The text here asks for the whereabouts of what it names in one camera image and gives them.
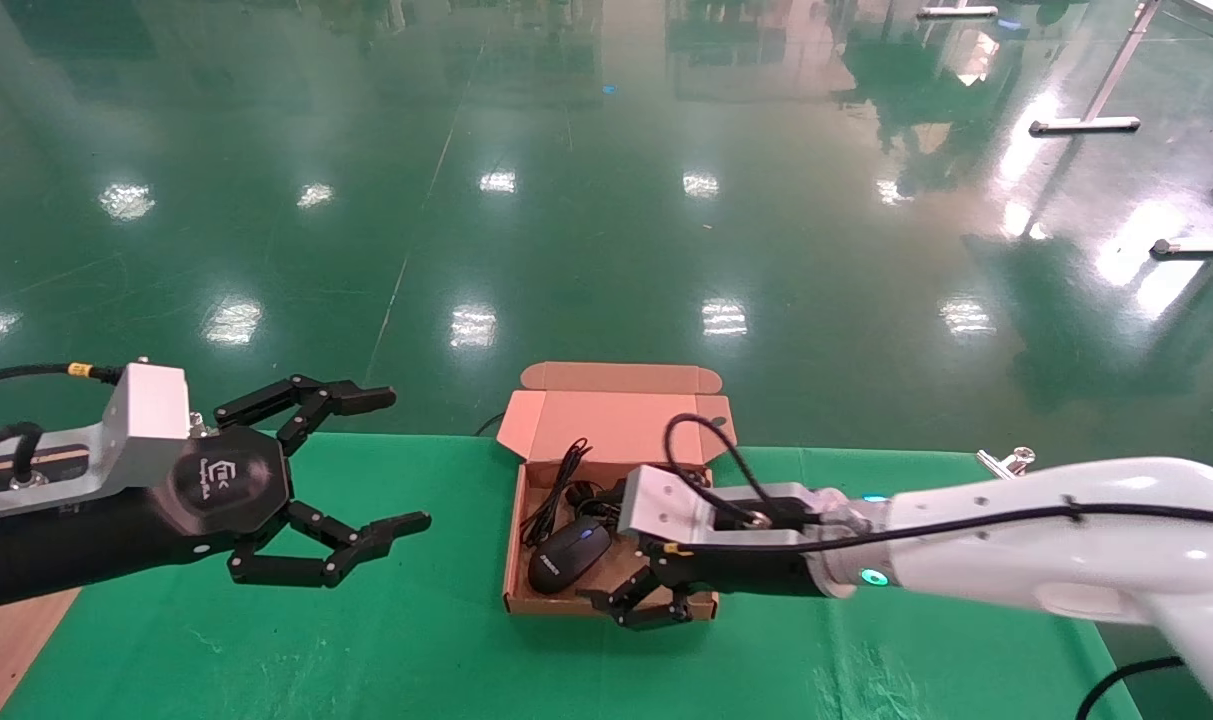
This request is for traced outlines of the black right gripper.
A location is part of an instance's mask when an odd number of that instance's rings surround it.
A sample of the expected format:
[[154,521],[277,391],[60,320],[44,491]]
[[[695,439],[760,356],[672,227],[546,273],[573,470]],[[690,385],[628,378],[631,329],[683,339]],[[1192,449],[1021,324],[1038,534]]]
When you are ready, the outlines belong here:
[[[588,515],[606,532],[617,533],[623,510],[626,478],[614,486],[598,488],[588,498]],[[648,632],[665,625],[683,625],[694,621],[689,594],[714,592],[722,594],[761,594],[776,598],[831,598],[824,585],[811,577],[805,553],[788,547],[786,550],[761,550],[753,545],[733,545],[730,550],[666,552],[664,542],[647,541],[647,559],[653,575],[630,575],[614,592],[580,589],[590,606],[606,615],[616,625],[634,632]],[[647,598],[661,587],[674,592],[673,598],[660,605],[643,606]]]

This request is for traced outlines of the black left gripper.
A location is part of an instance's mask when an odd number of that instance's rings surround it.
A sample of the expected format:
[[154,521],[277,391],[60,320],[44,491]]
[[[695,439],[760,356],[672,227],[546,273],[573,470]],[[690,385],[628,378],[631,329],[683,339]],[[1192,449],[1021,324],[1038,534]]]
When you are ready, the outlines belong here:
[[[0,519],[0,606],[232,548],[228,573],[239,584],[337,587],[359,565],[387,558],[397,539],[426,532],[432,518],[408,512],[353,528],[291,501],[286,456],[331,416],[377,413],[395,401],[395,389],[387,385],[291,375],[213,410],[222,432],[187,442],[156,486]],[[277,439],[260,430],[226,430],[286,411],[291,418]],[[262,555],[286,527],[330,553],[323,559]]]

